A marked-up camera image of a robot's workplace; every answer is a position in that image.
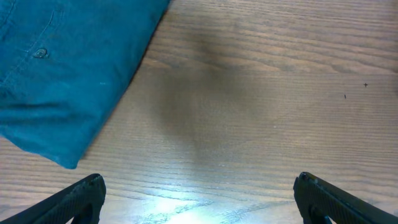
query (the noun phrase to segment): button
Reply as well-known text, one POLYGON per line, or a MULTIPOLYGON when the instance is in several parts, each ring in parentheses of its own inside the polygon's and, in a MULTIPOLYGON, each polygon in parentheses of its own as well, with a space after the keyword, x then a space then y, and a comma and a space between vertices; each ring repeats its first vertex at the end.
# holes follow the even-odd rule
POLYGON ((44 58, 44 56, 47 55, 47 50, 46 49, 39 49, 35 52, 33 57, 35 58, 44 58))

